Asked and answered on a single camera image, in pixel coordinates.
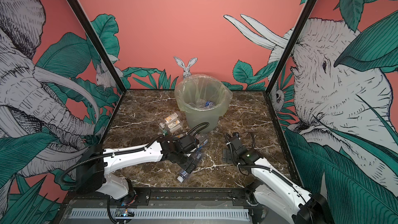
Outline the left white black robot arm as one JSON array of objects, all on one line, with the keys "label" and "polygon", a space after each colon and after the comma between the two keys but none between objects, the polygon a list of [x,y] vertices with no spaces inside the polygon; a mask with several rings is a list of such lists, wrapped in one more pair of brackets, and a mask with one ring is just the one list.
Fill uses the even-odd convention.
[{"label": "left white black robot arm", "polygon": [[187,133],[181,137],[160,135],[148,144],[128,148],[91,148],[76,169],[75,191],[79,195],[99,192],[119,201],[122,206],[131,205],[137,199],[132,182],[114,175],[115,171],[168,160],[191,173],[198,164],[194,154],[199,144],[199,139]]}]

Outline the blue label bottle white cap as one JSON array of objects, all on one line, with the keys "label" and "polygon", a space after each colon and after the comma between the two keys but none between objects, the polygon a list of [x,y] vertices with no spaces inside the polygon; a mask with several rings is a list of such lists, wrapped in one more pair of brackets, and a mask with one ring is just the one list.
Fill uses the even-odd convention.
[{"label": "blue label bottle white cap", "polygon": [[211,101],[206,101],[204,104],[205,108],[213,108],[214,106],[215,106],[215,103],[211,102]]}]

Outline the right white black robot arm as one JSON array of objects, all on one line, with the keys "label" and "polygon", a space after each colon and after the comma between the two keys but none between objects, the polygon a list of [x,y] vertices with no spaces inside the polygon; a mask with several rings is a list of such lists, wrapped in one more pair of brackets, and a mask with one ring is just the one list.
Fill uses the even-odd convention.
[{"label": "right white black robot arm", "polygon": [[239,170],[246,170],[261,183],[251,195],[255,204],[269,207],[290,224],[333,224],[335,223],[329,204],[321,194],[312,194],[298,186],[277,169],[252,146],[246,147],[240,134],[224,134],[225,143],[231,153],[233,164]]}]

